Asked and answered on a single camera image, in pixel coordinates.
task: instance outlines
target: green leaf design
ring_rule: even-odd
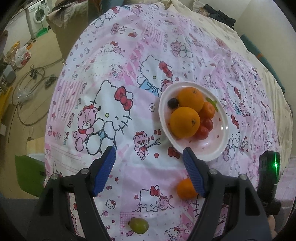
[[[215,110],[216,110],[217,112],[219,112],[219,111],[218,111],[218,108],[217,108],[217,106],[216,106],[216,103],[217,103],[216,100],[215,100],[215,101],[212,101],[209,97],[206,97],[205,99],[206,99],[206,101],[210,102],[210,103],[214,106],[214,108],[215,108]]]

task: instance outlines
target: washing machine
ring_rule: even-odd
[[[49,13],[50,8],[47,0],[37,1],[26,9],[26,18],[32,39],[36,38],[40,30],[48,27],[45,17]]]

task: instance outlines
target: pink tablecloth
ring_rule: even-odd
[[[260,154],[278,149],[273,114],[250,63],[162,4],[109,10],[87,27],[67,58],[45,147],[48,175],[75,174],[108,145],[116,148],[106,187],[95,198],[113,240],[186,240],[198,218],[204,200],[178,198],[175,187],[187,173],[157,112],[162,92],[178,81],[208,88],[228,115],[228,146],[208,162],[211,168],[230,176],[245,173],[256,186]],[[83,235],[73,197],[75,230]],[[216,235],[226,212],[223,206]],[[142,235],[128,226],[139,216],[150,224]]]

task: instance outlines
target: orange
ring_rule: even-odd
[[[198,113],[189,107],[180,107],[170,116],[170,130],[177,138],[193,136],[200,126]]]
[[[215,115],[215,108],[210,102],[206,101],[198,114],[202,119],[212,119]]]
[[[204,102],[202,93],[193,87],[183,88],[179,92],[177,99],[179,101],[179,106],[190,107],[197,113],[202,109]]]
[[[179,198],[192,199],[196,198],[197,192],[195,191],[193,184],[189,178],[182,180],[177,186],[177,194]]]

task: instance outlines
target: plate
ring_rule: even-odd
[[[214,127],[205,140],[197,140],[194,137],[178,139],[168,128],[170,116],[173,113],[173,110],[168,107],[168,101],[171,98],[176,98],[179,91],[185,87],[194,87],[200,90],[204,96],[204,101],[210,99],[216,103],[216,112],[212,119]],[[198,159],[211,161],[220,156],[228,144],[229,126],[223,106],[208,89],[194,82],[177,82],[168,86],[160,97],[158,114],[165,135],[180,153],[183,152],[184,148],[190,147]]]

